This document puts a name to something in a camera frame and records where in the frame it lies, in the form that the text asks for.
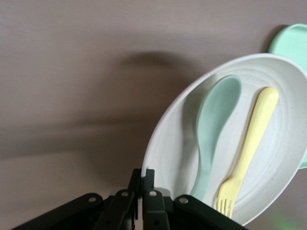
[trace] mint green spoon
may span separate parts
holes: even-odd
[[[207,93],[196,123],[199,163],[191,195],[202,200],[205,196],[212,170],[218,138],[232,114],[241,95],[242,83],[238,76],[220,79]]]

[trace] yellow fork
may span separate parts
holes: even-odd
[[[244,176],[274,112],[278,98],[278,91],[273,87],[267,87],[260,92],[250,119],[235,173],[221,185],[217,197],[217,210],[229,218],[232,217],[236,197]]]

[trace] table surface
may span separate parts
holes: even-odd
[[[127,186],[183,89],[266,52],[285,25],[307,24],[306,9],[305,0],[0,0],[0,229]],[[306,178],[299,170],[247,228],[305,229]]]

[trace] mint green plate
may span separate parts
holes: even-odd
[[[271,41],[268,52],[292,59],[307,72],[307,25],[294,24],[282,29]],[[307,154],[300,166],[304,168]]]

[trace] plate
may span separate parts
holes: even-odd
[[[245,225],[287,187],[307,149],[306,73],[288,58],[274,54],[241,57],[192,83],[157,124],[146,150],[142,176],[146,169],[154,169],[156,188],[169,190],[173,199],[190,194],[198,167],[195,133],[198,109],[206,92],[227,75],[237,75],[242,80],[242,95],[220,135],[208,190],[202,200],[213,208],[218,189],[240,154],[247,121],[259,91],[272,86],[280,94],[235,204],[232,219]]]
[[[285,56],[307,71],[307,25],[294,24],[282,29],[272,39],[269,53]],[[307,154],[300,169],[307,168]]]

